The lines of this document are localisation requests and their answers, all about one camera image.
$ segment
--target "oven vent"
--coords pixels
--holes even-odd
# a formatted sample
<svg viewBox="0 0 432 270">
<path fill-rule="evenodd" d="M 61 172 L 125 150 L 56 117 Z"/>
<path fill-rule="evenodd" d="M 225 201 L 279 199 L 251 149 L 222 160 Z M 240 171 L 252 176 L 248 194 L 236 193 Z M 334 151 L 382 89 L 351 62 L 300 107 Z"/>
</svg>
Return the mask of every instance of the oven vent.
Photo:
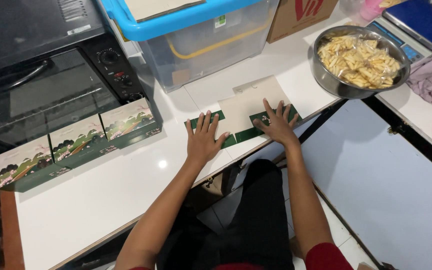
<svg viewBox="0 0 432 270">
<path fill-rule="evenodd" d="M 57 0 L 57 5 L 61 11 L 61 17 L 66 22 L 81 19 L 88 15 L 81 0 Z"/>
</svg>

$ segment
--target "blue lid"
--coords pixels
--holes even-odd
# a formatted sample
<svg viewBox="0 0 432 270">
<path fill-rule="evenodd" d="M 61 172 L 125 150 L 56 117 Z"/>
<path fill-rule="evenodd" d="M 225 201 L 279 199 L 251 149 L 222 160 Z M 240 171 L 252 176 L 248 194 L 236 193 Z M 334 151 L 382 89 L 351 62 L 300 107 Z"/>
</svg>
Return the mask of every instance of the blue lid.
<svg viewBox="0 0 432 270">
<path fill-rule="evenodd" d="M 408 0 L 387 8 L 385 13 L 405 24 L 410 35 L 432 44 L 432 5 L 427 1 Z"/>
<path fill-rule="evenodd" d="M 260 1 L 268 0 L 206 0 L 206 3 L 148 21 L 136 22 L 125 0 L 101 0 L 107 15 L 117 21 L 124 37 L 134 41 L 149 40 L 168 34 Z"/>
</svg>

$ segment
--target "hand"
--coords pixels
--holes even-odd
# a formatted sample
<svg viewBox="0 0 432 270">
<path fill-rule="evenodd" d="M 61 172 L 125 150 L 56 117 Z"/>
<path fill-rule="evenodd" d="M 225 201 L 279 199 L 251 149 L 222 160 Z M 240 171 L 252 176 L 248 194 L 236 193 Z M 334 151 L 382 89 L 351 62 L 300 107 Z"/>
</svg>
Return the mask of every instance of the hand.
<svg viewBox="0 0 432 270">
<path fill-rule="evenodd" d="M 211 112 L 207 111 L 206 117 L 203 113 L 199 115 L 196 130 L 193 134 L 191 122 L 186 121 L 186 130 L 188 131 L 188 160 L 199 163 L 201 166 L 212 160 L 221 150 L 221 145 L 230 135 L 229 132 L 221 134 L 215 142 L 215 133 L 218 126 L 219 114 L 214 115 L 213 123 L 209 126 Z"/>
<path fill-rule="evenodd" d="M 276 114 L 273 112 L 271 106 L 269 106 L 266 98 L 262 100 L 264 108 L 270 119 L 269 126 L 265 125 L 261 120 L 254 119 L 252 121 L 253 125 L 261 129 L 265 134 L 267 134 L 274 141 L 288 147 L 290 145 L 300 146 L 300 141 L 298 137 L 293 132 L 293 128 L 296 124 L 299 114 L 295 114 L 293 120 L 288 123 L 288 115 L 290 113 L 291 104 L 286 106 L 286 110 L 283 112 L 283 101 L 280 101 L 276 109 Z"/>
</svg>

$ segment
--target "digital scale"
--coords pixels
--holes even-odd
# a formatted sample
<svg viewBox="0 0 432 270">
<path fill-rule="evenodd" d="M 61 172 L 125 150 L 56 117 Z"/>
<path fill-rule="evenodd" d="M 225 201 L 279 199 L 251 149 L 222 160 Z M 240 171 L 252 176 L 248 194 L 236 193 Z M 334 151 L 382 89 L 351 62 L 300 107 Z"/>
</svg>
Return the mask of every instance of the digital scale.
<svg viewBox="0 0 432 270">
<path fill-rule="evenodd" d="M 432 4 L 427 1 L 389 7 L 366 27 L 399 45 L 412 64 L 432 57 Z"/>
</svg>

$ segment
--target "stainless steel bowl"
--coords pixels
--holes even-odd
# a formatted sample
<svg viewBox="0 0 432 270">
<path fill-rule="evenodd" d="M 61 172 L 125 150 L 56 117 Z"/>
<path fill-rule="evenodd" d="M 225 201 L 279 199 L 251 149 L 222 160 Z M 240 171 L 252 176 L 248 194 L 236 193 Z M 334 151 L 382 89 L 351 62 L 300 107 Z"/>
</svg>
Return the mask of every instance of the stainless steel bowl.
<svg viewBox="0 0 432 270">
<path fill-rule="evenodd" d="M 330 41 L 330 37 L 346 35 L 358 35 L 363 40 L 379 40 L 378 48 L 387 48 L 389 55 L 401 63 L 401 69 L 393 80 L 393 86 L 384 89 L 361 88 L 351 83 L 346 83 L 331 73 L 321 62 L 318 48 Z M 411 62 L 393 41 L 386 37 L 360 26 L 342 25 L 329 28 L 322 32 L 313 45 L 312 74 L 316 81 L 329 93 L 345 99 L 364 99 L 380 92 L 396 89 L 406 82 L 410 76 Z"/>
</svg>

